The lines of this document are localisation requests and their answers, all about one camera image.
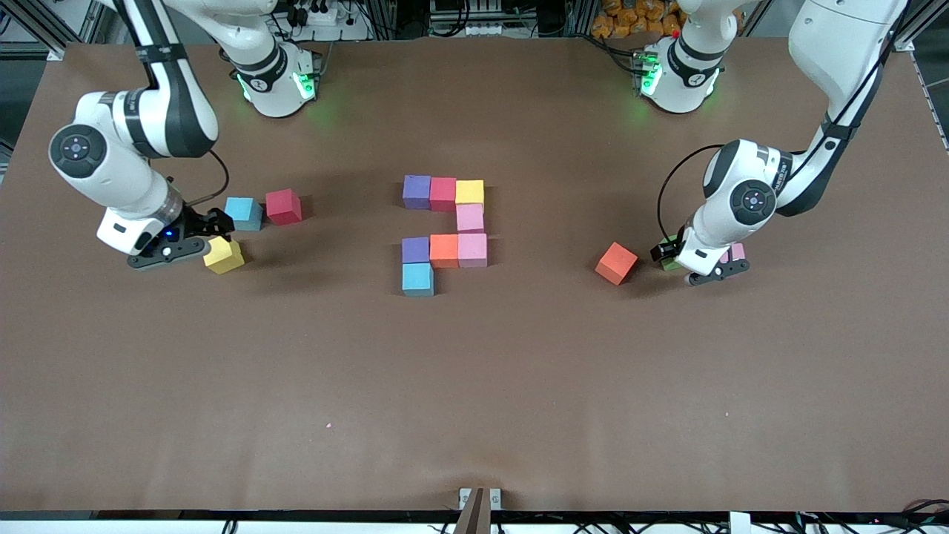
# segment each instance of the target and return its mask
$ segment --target table surface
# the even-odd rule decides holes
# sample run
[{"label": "table surface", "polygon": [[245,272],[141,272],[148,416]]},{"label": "table surface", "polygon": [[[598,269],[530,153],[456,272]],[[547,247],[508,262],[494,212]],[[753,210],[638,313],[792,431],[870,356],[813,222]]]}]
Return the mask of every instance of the table surface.
[{"label": "table surface", "polygon": [[[307,220],[240,233],[249,263],[149,273],[47,162],[80,95],[144,83],[131,48],[47,67],[0,195],[0,506],[422,509],[462,486],[511,509],[895,510],[949,493],[946,154],[908,56],[814,211],[690,289],[617,240],[659,240],[682,156],[807,146],[826,100],[783,40],[739,39],[709,102],[663,114],[581,41],[338,45],[319,102],[258,116],[190,48],[228,194],[292,187]],[[708,157],[667,191],[678,226]],[[186,198],[213,159],[156,162]],[[492,266],[399,296],[401,238],[450,215],[402,175],[483,179]]]}]

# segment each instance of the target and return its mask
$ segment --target yellow cube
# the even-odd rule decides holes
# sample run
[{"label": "yellow cube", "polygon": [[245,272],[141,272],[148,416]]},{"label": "yellow cube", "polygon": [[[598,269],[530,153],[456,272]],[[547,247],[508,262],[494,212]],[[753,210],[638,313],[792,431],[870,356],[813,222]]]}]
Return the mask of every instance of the yellow cube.
[{"label": "yellow cube", "polygon": [[240,254],[240,245],[237,241],[228,241],[218,236],[208,243],[211,245],[211,252],[204,255],[204,265],[208,269],[223,275],[244,264],[244,257]]},{"label": "yellow cube", "polygon": [[459,180],[455,183],[455,204],[483,204],[483,180]]}]

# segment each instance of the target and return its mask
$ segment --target light blue cube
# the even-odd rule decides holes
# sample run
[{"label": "light blue cube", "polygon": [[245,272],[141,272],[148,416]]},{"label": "light blue cube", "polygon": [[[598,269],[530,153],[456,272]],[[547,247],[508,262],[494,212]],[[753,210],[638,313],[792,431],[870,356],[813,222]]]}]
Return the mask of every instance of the light blue cube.
[{"label": "light blue cube", "polygon": [[224,205],[224,213],[234,220],[234,230],[259,232],[260,220],[264,217],[264,208],[254,199],[228,197],[228,202]]},{"label": "light blue cube", "polygon": [[432,264],[402,264],[402,292],[405,296],[434,296],[435,271]]}]

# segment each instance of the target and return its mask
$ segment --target orange cube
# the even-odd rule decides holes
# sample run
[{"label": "orange cube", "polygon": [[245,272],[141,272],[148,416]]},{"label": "orange cube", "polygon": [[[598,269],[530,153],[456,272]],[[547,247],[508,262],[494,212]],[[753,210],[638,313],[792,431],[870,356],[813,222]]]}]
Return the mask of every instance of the orange cube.
[{"label": "orange cube", "polygon": [[596,272],[601,277],[620,285],[632,270],[633,264],[639,259],[635,254],[624,249],[620,243],[614,242],[609,245],[609,250],[600,258],[600,263],[596,266]]},{"label": "orange cube", "polygon": [[458,235],[433,234],[428,238],[428,258],[436,269],[458,268]]}]

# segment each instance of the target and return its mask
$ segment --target blue cube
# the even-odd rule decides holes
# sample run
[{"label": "blue cube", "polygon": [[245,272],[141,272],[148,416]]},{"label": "blue cube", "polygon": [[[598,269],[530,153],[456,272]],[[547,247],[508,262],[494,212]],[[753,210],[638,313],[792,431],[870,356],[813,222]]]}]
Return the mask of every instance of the blue cube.
[{"label": "blue cube", "polygon": [[402,201],[405,202],[405,207],[410,210],[431,209],[432,205],[428,201],[431,187],[430,176],[405,175],[405,183],[402,185]]},{"label": "blue cube", "polygon": [[402,263],[428,263],[428,238],[402,240]]},{"label": "blue cube", "polygon": [[224,205],[224,213],[234,220],[234,230],[259,232],[260,220],[264,217],[264,208],[254,199],[228,197],[228,201]]},{"label": "blue cube", "polygon": [[402,292],[405,296],[434,296],[435,271],[432,264],[403,263]]}]

